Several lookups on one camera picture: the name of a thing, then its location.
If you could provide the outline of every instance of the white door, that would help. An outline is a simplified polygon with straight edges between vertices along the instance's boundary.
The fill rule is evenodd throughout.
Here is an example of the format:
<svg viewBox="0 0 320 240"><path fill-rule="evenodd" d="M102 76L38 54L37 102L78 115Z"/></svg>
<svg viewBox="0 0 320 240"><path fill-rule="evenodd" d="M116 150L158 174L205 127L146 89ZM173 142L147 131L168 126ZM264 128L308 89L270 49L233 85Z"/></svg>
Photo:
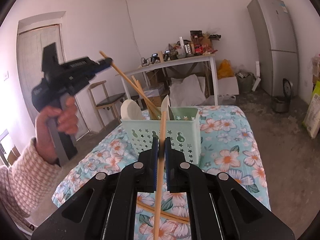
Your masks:
<svg viewBox="0 0 320 240"><path fill-rule="evenodd" d="M17 65L21 91L33 124L35 124L38 111L32 104L31 91L43 78L41 70L42 50L53 42L57 44L59 63L63 63L59 25L30 30L18 34L17 37ZM76 139L79 139L88 132L88 128L79 110L77 117L79 119L79 131L76 134Z"/></svg>

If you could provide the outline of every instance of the hand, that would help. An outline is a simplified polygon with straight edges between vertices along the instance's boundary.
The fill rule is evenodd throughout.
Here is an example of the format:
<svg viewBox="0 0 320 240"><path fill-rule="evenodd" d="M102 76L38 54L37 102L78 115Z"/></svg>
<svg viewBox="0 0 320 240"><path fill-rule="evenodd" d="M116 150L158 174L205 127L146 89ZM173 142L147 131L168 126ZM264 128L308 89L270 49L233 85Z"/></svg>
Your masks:
<svg viewBox="0 0 320 240"><path fill-rule="evenodd" d="M78 118L75 101L74 97L69 97L66 100L67 109L65 111L46 106L36 118L36 150L49 164L54 164L58 157L46 122L49 118L58 117L57 129L59 132L76 134L78 132Z"/></svg>

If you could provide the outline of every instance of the chopstick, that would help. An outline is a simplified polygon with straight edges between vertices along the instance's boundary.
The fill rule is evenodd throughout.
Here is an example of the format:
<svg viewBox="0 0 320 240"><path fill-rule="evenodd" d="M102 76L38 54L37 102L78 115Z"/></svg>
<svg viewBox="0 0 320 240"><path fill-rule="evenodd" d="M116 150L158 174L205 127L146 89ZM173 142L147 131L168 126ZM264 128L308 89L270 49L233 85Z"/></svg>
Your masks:
<svg viewBox="0 0 320 240"><path fill-rule="evenodd" d="M153 214L155 213L155 208L154 207L151 207L151 206L143 203L142 201L137 200L137 206L142 208L142 209L144 209L145 211L150 212L150 213L153 213ZM175 214L171 214L171 213L168 213L168 212L162 211L162 210L161 210L160 216L163 217L163 218L172 220L172 221L183 223L183 224L189 224L190 223L189 217L180 217L180 216L177 216Z"/></svg>
<svg viewBox="0 0 320 240"><path fill-rule="evenodd" d="M155 197L155 216L154 216L154 240L159 238L159 225L161 214L162 200L162 183L164 175L164 142L165 142L165 121L166 111L161 112L160 136L159 136L159 151L158 151L158 168L157 168L157 187Z"/></svg>
<svg viewBox="0 0 320 240"><path fill-rule="evenodd" d="M108 58L108 56L106 54L104 54L102 51L99 51L99 53L101 54L101 56L103 56L104 58ZM140 89L135 85L133 84L133 82L112 62L111 63L111 66L120 74L120 76L122 76L132 87L134 90L137 91L137 93L139 95L141 95L141 97L145 100L145 102L148 102L148 104L150 106L152 106L152 108L154 109L158 109L151 101L149 98L146 97L146 95L142 92L140 92Z"/></svg>
<svg viewBox="0 0 320 240"><path fill-rule="evenodd" d="M141 84L139 82L139 80L136 80L134 76L131 76L133 81L135 82L135 84L137 85L137 87L140 89L141 93L144 94L144 91L141 87ZM147 105L147 108L148 108L148 111L149 111L149 115L150 115L150 119L151 120L159 120L158 116L157 116L157 113L155 113L155 110L152 109L152 106L150 106L149 102L147 101L146 102L146 105Z"/></svg>

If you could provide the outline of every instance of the white table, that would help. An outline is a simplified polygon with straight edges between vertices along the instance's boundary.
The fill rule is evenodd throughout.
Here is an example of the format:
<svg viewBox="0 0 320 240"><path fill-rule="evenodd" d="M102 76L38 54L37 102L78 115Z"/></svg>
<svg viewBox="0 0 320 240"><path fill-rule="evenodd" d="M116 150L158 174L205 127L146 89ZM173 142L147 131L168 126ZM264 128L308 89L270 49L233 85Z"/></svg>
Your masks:
<svg viewBox="0 0 320 240"><path fill-rule="evenodd" d="M195 56L195 57L186 57L186 58L182 58L182 59L166 61L164 63L150 64L149 66L146 66L146 67L142 67L142 68L130 71L130 72L125 72L125 74L126 74L126 76L130 77L130 76L138 74L138 73L143 73L143 76L147 80L146 72L148 72L148 71L159 69L159 68L170 67L170 66L177 66L177 65L188 64L188 63L196 63L196 62L210 62L212 83L213 83L213 93L214 93L214 104L217 106L218 105L218 94L219 94L219 92L218 92L218 79L217 79L216 63L214 60L214 56L212 54L200 55L200 56ZM124 91L126 93L127 98L131 98L130 93L128 91L126 81L124 80L123 77L121 77L121 80L122 80L122 84L123 84Z"/></svg>

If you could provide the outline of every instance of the wooden chair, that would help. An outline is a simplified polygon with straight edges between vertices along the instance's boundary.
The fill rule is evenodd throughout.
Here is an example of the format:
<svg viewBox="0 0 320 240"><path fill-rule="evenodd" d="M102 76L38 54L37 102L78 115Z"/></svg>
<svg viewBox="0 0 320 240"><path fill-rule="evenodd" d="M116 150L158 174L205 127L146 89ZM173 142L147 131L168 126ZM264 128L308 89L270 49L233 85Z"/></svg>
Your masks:
<svg viewBox="0 0 320 240"><path fill-rule="evenodd" d="M99 113L99 109L101 109L101 108L103 108L103 109L107 108L107 110L111 109L111 112L112 112L114 118L118 119L119 122L121 122L120 121L121 116L118 114L118 111L116 109L116 103L121 101L125 97L125 93L116 94L116 95L113 95L113 96L109 97L107 89L106 89L106 86L105 86L106 82L107 81L104 80L104 81L101 81L101 82L93 83L93 84L91 84L89 86L89 92L90 92L90 95L91 95L92 102L93 102L93 104L95 106L95 110L96 110L97 115L98 115L98 117L100 119L100 122L101 122L101 124L103 125L104 128L106 126L105 126L105 124L104 124L104 122L103 122L103 120L101 118L101 115ZM106 95L106 99L102 100L100 103L96 103L95 100L94 100L94 97L93 97L93 94L92 94L91 90L93 88L99 86L99 85L103 86L103 90L104 90L104 93Z"/></svg>

